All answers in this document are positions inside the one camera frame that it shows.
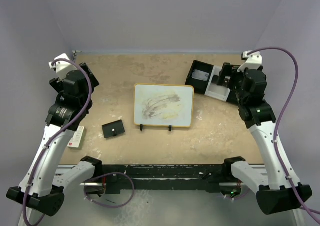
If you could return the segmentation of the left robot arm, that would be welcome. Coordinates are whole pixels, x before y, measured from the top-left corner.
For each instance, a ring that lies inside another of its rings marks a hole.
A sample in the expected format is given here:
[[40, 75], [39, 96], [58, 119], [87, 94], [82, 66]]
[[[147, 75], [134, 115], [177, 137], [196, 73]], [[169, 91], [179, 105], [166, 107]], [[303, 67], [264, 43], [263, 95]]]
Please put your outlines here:
[[6, 197], [25, 209], [52, 217], [60, 210], [71, 184], [87, 179], [98, 182], [103, 170], [97, 166], [100, 160], [87, 156], [69, 178], [55, 178], [66, 147], [93, 106], [92, 93], [100, 83], [86, 63], [75, 65], [58, 58], [49, 66], [57, 74], [49, 84], [58, 95], [49, 108], [42, 141], [31, 167], [18, 186], [8, 189]]

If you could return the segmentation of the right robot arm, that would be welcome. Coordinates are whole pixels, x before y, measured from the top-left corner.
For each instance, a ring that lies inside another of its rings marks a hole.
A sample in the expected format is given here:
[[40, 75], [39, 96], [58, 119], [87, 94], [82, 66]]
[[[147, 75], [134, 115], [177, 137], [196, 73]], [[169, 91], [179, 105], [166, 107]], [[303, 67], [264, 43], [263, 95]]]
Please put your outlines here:
[[299, 209], [313, 192], [309, 185], [301, 183], [282, 146], [276, 116], [264, 99], [267, 77], [263, 67], [243, 71], [239, 68], [224, 63], [217, 85], [235, 93], [239, 115], [259, 148], [267, 175], [258, 173], [242, 157], [234, 157], [224, 161], [222, 176], [228, 182], [238, 179], [244, 183], [266, 215]]

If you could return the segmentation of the black white card sorting tray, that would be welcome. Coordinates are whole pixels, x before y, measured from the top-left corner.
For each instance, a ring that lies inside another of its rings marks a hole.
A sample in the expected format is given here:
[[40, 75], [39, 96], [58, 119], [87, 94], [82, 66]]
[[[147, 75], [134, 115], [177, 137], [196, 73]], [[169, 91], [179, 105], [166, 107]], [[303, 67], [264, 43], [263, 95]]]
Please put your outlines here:
[[219, 66], [194, 60], [186, 77], [185, 85], [192, 86], [197, 94], [237, 106], [236, 94], [226, 86], [217, 85], [221, 69]]

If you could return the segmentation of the white board with yellow rim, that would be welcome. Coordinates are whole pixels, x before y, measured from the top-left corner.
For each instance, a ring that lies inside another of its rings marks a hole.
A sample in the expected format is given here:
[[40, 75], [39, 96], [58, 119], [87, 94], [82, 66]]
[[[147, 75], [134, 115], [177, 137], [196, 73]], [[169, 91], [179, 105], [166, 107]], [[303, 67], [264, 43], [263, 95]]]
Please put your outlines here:
[[136, 126], [190, 128], [193, 119], [195, 89], [190, 85], [134, 85]]

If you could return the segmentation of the black leather card holder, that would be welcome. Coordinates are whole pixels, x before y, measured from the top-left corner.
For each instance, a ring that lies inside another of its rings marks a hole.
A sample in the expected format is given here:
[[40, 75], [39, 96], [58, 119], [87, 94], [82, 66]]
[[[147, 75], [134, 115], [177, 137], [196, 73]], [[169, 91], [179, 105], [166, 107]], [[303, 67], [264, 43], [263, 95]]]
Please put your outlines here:
[[111, 137], [117, 137], [125, 133], [125, 127], [123, 121], [117, 120], [107, 124], [102, 125], [102, 133], [105, 139]]

